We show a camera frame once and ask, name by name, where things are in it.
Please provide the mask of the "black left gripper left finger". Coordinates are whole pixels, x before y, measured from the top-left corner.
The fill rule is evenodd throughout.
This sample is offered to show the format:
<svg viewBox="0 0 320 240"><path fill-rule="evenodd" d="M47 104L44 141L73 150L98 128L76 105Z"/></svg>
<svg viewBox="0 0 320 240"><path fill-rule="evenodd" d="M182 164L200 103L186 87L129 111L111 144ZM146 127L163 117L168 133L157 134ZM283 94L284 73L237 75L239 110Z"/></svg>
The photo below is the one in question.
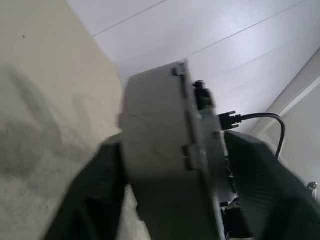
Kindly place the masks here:
<svg viewBox="0 0 320 240"><path fill-rule="evenodd" d="M100 145L70 184L44 238L116 239L126 185L121 135L117 134Z"/></svg>

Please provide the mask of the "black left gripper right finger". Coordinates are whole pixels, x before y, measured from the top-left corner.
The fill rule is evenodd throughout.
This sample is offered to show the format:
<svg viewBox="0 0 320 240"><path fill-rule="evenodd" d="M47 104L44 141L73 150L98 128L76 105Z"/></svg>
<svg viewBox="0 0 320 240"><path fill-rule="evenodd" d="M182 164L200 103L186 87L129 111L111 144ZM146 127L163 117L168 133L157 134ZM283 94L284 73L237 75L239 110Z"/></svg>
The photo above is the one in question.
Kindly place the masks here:
<svg viewBox="0 0 320 240"><path fill-rule="evenodd" d="M242 214L257 240L318 240L320 205L305 185L249 135L225 131Z"/></svg>

